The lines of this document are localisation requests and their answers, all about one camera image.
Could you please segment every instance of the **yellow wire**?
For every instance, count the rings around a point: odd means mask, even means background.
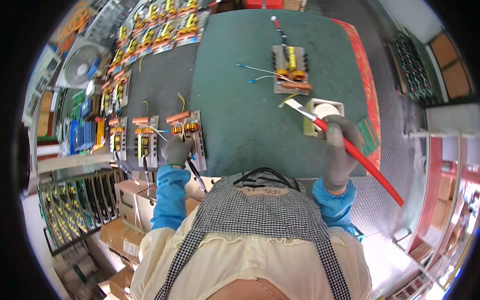
[[[142,102],[142,104],[145,104],[147,106],[146,109],[145,109],[145,114],[144,114],[144,117],[146,117],[147,112],[148,112],[148,101],[145,100],[144,102]]]
[[[293,97],[295,97],[297,95],[300,95],[300,94],[299,93],[291,94],[290,96],[285,98],[285,100],[282,101],[282,104],[280,104],[278,107],[282,108],[285,105],[285,102],[287,102],[288,100],[292,99]]]
[[[177,93],[177,95],[181,99],[181,101],[183,102],[183,107],[181,108],[181,112],[183,112],[183,110],[185,109],[185,99],[183,98],[183,96],[180,93]]]
[[[138,72],[141,72],[142,71],[142,59],[144,59],[145,55],[142,56],[142,58],[140,58],[140,63],[138,64]]]

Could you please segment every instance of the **checkered apron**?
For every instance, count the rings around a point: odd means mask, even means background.
[[[204,234],[225,232],[311,241],[317,246],[335,300],[350,293],[318,204],[303,186],[269,168],[222,177],[200,204],[155,300],[163,300]]]

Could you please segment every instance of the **blue sleeve cover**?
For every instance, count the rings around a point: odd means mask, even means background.
[[[339,226],[353,235],[355,228],[350,219],[350,209],[357,194],[357,188],[352,180],[348,181],[347,189],[339,196],[330,194],[324,187],[324,181],[319,178],[312,187],[312,194],[320,205],[322,219],[327,227]]]
[[[152,230],[169,227],[177,230],[187,217],[185,185],[190,172],[172,166],[158,168],[156,205],[153,209]]]

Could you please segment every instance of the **gloved hand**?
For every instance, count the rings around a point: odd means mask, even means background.
[[[184,168],[192,144],[193,140],[191,138],[187,138],[187,140],[183,142],[177,135],[174,136],[161,150],[167,165]]]
[[[323,176],[324,187],[330,191],[344,190],[348,184],[350,173],[357,165],[354,159],[345,151],[343,137],[349,140],[360,151],[363,142],[357,127],[339,115],[330,115],[323,118],[328,124],[327,132],[319,132],[321,140],[327,140],[326,170]]]

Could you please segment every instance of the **apron strap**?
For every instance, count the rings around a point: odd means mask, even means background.
[[[278,183],[281,183],[281,184],[284,184],[286,185],[287,187],[293,189],[293,190],[297,190],[300,192],[300,186],[298,184],[298,182],[294,179],[293,181],[295,182],[295,187],[293,187],[290,182],[285,178],[283,177],[282,175],[280,175],[277,171],[273,170],[273,169],[270,169],[270,168],[258,168],[258,169],[255,169],[247,174],[245,174],[243,177],[241,177],[240,179],[234,181],[232,184],[233,185],[237,185],[238,183],[242,182],[242,181],[250,181],[250,182],[255,182],[255,180],[252,180],[249,178],[249,176],[251,175],[254,175],[258,172],[266,172],[266,173],[270,173],[274,176],[276,176],[278,179],[280,180],[275,180],[275,179],[271,179],[271,178],[266,178],[266,177],[259,177],[258,179],[264,179],[264,180],[270,180],[270,181],[274,181],[274,182],[278,182]]]
[[[167,273],[167,278],[165,283],[162,285],[162,288],[158,291],[155,296],[155,300],[163,300],[167,297],[168,291],[173,285],[173,282],[177,278],[178,274],[182,270],[183,266],[187,263],[187,260],[192,256],[192,254],[197,250],[198,245],[204,237],[203,231],[198,231],[191,229],[185,239],[183,240],[180,248],[175,253],[172,263],[170,264],[170,269]]]
[[[316,241],[317,251],[324,266],[325,274],[328,279],[328,284],[332,290],[335,300],[351,299],[350,291],[348,290],[347,282],[343,276],[342,269],[338,264],[335,252],[333,250],[330,240]]]

